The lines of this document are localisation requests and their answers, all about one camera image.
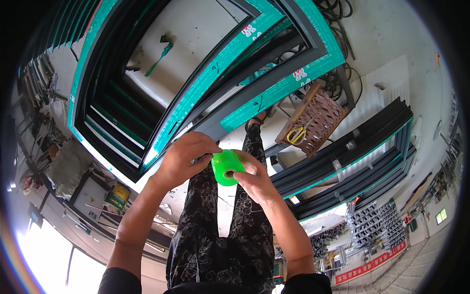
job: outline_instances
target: green plastic wrap roll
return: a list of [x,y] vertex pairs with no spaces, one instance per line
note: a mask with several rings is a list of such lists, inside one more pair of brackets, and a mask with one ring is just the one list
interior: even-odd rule
[[242,163],[235,152],[224,149],[221,153],[214,153],[211,160],[215,180],[222,186],[233,186],[238,183],[234,179],[234,172],[244,172]]

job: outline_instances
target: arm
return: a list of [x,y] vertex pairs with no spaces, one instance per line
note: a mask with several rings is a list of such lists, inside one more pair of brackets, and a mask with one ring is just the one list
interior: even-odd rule
[[181,136],[168,149],[160,168],[122,218],[107,269],[122,268],[141,278],[142,251],[163,197],[207,166],[212,155],[204,154],[221,151],[214,140],[198,132]]
[[287,260],[287,279],[298,274],[315,273],[310,239],[273,186],[266,168],[250,154],[233,151],[246,171],[235,172],[234,178],[251,199],[261,205],[271,223]]

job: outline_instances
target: green ribbon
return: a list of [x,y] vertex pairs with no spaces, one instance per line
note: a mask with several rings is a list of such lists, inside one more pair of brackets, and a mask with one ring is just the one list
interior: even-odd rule
[[155,62],[152,67],[150,67],[149,71],[145,74],[146,77],[148,77],[153,69],[155,68],[155,66],[157,65],[157,63],[162,60],[163,56],[165,56],[171,49],[173,48],[173,43],[170,41],[170,43],[163,49],[163,52],[162,52],[162,56],[160,57],[160,59],[157,60],[157,62]]

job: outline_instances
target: person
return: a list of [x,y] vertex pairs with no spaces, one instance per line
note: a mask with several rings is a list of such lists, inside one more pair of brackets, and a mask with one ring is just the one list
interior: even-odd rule
[[260,136],[262,112],[246,125],[243,151],[233,150],[245,168],[239,182],[228,237],[219,237],[217,182],[209,164],[222,152],[210,137],[189,132],[166,152],[158,171],[119,225],[100,294],[141,293],[141,258],[160,202],[187,179],[188,193],[166,264],[168,290],[177,293],[271,293],[274,288],[273,231],[287,260],[289,293],[331,293],[327,276],[315,274],[310,240],[271,183]]

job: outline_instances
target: handwritten number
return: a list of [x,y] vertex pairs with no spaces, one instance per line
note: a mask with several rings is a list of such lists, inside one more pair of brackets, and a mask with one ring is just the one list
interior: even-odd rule
[[212,70],[217,69],[217,73],[219,73],[219,71],[220,71],[219,63],[218,63],[217,61],[216,61],[215,63],[216,63],[217,66],[213,65],[213,66],[212,66]]
[[263,108],[264,105],[263,105],[263,96],[261,95],[261,101],[259,102],[259,107],[258,107],[258,112],[261,111],[261,108]]

